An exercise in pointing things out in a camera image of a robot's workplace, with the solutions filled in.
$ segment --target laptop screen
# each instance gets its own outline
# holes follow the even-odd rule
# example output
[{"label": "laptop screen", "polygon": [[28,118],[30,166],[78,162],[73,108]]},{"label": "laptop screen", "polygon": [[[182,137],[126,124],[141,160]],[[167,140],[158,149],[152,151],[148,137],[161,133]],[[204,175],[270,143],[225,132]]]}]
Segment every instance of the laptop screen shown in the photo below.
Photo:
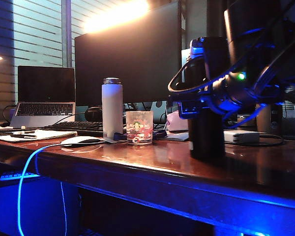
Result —
[{"label": "laptop screen", "polygon": [[74,102],[74,69],[18,66],[19,102]]}]

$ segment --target pen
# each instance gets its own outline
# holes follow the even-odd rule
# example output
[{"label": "pen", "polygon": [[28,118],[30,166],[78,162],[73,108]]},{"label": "pen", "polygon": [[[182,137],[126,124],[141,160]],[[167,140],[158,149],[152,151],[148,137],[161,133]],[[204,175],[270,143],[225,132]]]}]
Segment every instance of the pen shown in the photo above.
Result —
[{"label": "pen", "polygon": [[23,138],[23,139],[35,139],[35,138],[37,138],[36,135],[31,135],[31,134],[11,134],[10,136],[12,138]]},{"label": "pen", "polygon": [[16,131],[16,132],[4,132],[4,133],[0,133],[0,136],[4,136],[4,135],[11,135],[11,134],[32,134],[35,133],[35,131]]}]

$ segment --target white water bottle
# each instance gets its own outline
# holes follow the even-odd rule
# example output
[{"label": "white water bottle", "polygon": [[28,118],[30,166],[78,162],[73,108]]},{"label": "white water bottle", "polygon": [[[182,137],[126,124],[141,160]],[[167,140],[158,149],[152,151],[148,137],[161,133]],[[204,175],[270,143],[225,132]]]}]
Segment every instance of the white water bottle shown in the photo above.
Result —
[{"label": "white water bottle", "polygon": [[119,78],[105,78],[102,85],[103,137],[122,133],[122,84]]}]

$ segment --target black keyboard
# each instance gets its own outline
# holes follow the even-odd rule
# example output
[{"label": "black keyboard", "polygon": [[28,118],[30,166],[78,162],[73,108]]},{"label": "black keyboard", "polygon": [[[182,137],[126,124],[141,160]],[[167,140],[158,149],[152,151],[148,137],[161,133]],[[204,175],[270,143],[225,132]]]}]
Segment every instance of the black keyboard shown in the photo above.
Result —
[{"label": "black keyboard", "polygon": [[55,131],[77,131],[81,136],[103,137],[102,122],[66,121],[45,126],[41,129]]},{"label": "black keyboard", "polygon": [[17,116],[70,116],[73,104],[21,103]]}]

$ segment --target desk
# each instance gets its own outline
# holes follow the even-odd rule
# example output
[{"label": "desk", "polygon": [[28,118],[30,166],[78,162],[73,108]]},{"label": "desk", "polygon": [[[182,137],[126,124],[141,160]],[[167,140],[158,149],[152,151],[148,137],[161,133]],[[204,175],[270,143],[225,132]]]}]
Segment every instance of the desk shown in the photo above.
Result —
[{"label": "desk", "polygon": [[[0,162],[23,167],[34,150],[63,139],[0,141]],[[29,169],[76,186],[229,230],[295,236],[295,141],[226,145],[222,164],[190,157],[188,142],[51,147]]]}]

